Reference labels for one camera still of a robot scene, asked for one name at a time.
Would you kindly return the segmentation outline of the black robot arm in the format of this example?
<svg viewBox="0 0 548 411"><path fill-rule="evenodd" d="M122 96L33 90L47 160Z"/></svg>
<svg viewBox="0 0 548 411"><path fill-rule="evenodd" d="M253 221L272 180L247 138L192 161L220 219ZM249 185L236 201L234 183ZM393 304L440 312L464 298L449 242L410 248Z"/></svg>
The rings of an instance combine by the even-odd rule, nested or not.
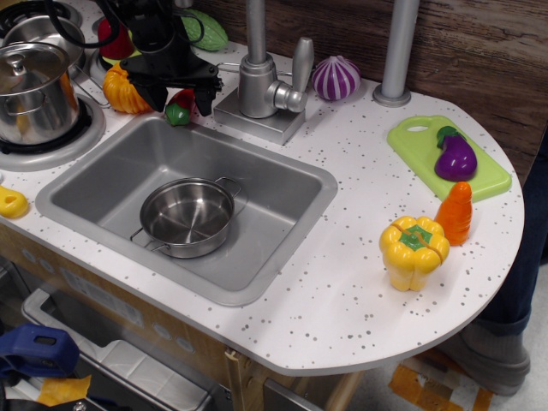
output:
<svg viewBox="0 0 548 411"><path fill-rule="evenodd" d="M110 23L123 24L140 52L121 62L130 83L155 110L162 111L168 90L192 89L202 116L212 112L212 102L222 89L216 66L197 57L182 18L171 1L98 1Z"/></svg>

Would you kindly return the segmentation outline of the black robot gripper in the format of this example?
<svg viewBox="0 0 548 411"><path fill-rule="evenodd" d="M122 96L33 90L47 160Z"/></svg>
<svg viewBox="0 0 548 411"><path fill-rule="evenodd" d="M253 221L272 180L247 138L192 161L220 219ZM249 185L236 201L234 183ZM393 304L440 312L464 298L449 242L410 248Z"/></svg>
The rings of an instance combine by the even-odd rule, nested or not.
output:
<svg viewBox="0 0 548 411"><path fill-rule="evenodd" d="M193 88L194 102L202 116L212 113L214 91L222 89L217 67L197 57L190 44L181 37L151 42L134 38L140 54L122 60L137 93L157 112L163 112L166 88Z"/></svg>

